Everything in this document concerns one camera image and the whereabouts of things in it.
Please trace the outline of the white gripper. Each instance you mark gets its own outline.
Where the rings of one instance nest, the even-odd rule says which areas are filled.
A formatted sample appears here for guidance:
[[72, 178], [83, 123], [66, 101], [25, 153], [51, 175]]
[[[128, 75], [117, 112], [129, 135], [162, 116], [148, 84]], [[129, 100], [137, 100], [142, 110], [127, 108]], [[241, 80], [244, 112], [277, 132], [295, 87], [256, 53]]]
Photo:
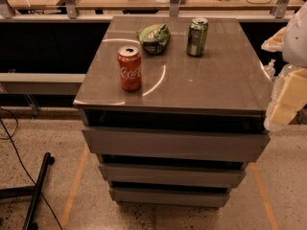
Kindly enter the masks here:
[[[286, 28], [265, 40], [261, 49], [281, 52], [283, 59], [297, 67], [307, 67], [307, 2], [291, 18]], [[272, 90], [264, 127], [279, 131], [307, 104], [307, 69], [300, 68], [279, 77]]]

